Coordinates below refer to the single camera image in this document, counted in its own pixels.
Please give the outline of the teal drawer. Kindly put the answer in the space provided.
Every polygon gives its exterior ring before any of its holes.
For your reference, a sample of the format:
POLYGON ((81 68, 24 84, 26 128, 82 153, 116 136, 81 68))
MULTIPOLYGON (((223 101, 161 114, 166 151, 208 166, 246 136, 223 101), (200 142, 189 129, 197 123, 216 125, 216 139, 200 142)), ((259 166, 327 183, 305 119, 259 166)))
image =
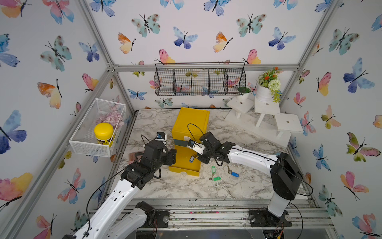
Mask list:
POLYGON ((174 139, 174 145, 176 146, 182 146, 182 147, 187 147, 188 141, 185 140, 179 140, 179 139, 174 139))

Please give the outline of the green tag key bunch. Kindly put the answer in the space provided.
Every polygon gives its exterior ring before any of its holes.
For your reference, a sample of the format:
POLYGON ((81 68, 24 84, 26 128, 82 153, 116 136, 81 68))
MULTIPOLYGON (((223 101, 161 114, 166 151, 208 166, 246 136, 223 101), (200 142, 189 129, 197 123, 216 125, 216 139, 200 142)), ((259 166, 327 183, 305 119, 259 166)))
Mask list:
POLYGON ((216 174, 216 167, 211 167, 211 177, 209 178, 210 181, 220 181, 221 177, 217 176, 216 174))

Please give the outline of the yellow plastic drawer cabinet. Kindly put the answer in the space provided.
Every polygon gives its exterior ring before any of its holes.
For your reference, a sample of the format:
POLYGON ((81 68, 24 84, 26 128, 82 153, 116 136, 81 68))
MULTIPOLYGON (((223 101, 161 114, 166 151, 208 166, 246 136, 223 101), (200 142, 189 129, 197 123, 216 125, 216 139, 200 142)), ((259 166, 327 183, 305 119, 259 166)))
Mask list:
POLYGON ((173 140, 191 139, 201 144, 200 138, 208 131, 209 119, 210 112, 207 110, 182 107, 172 129, 173 140))

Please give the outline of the blue tag key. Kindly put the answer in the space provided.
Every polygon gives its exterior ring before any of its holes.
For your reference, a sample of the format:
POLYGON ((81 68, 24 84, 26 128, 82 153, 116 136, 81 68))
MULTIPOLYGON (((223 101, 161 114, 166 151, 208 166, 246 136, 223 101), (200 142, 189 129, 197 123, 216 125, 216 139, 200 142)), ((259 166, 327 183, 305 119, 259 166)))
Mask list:
POLYGON ((193 154, 193 155, 190 157, 189 162, 190 162, 190 163, 193 163, 193 162, 196 161, 197 159, 198 159, 198 155, 197 155, 197 154, 193 154))
POLYGON ((227 167, 227 169, 228 169, 228 174, 230 174, 230 175, 232 175, 232 176, 234 176, 234 177, 239 177, 239 174, 238 173, 236 173, 236 172, 233 172, 230 168, 229 168, 229 166, 227 167))

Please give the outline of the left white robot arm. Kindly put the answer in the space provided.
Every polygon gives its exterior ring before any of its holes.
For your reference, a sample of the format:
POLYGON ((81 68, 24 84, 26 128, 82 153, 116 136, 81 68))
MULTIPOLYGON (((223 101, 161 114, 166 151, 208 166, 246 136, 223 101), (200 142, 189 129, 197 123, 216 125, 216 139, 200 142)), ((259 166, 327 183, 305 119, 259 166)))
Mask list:
POLYGON ((96 213, 74 235, 65 235, 64 238, 124 239, 145 224, 154 225, 155 209, 144 201, 139 202, 126 218, 117 219, 163 165, 175 164, 176 153, 175 149, 166 147, 164 140, 156 139, 145 144, 144 152, 136 154, 135 161, 125 167, 120 181, 96 213))

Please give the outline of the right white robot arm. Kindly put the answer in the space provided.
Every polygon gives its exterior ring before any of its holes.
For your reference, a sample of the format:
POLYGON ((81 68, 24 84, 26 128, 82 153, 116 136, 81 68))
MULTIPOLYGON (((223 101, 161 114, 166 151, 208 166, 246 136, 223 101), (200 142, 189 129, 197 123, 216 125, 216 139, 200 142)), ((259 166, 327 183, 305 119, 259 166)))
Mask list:
POLYGON ((204 164, 214 159, 216 162, 244 165, 268 176, 272 197, 266 208, 249 211, 250 225, 253 228, 292 226, 286 209, 295 199, 303 176, 289 154, 263 154, 233 142, 221 143, 211 132, 205 133, 199 142, 189 140, 187 148, 192 149, 204 164))

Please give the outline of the yellow bottom drawer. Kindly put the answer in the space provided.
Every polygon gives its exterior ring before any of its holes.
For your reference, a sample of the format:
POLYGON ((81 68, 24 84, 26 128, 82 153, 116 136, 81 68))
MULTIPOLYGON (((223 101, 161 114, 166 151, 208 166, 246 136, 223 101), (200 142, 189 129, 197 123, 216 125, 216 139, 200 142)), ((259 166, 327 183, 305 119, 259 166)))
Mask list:
POLYGON ((169 170, 175 173, 185 172, 189 176, 200 176, 201 162, 197 159, 193 163, 190 163, 190 157, 193 154, 197 154, 192 149, 182 146, 175 146, 176 152, 176 163, 169 166, 169 170))

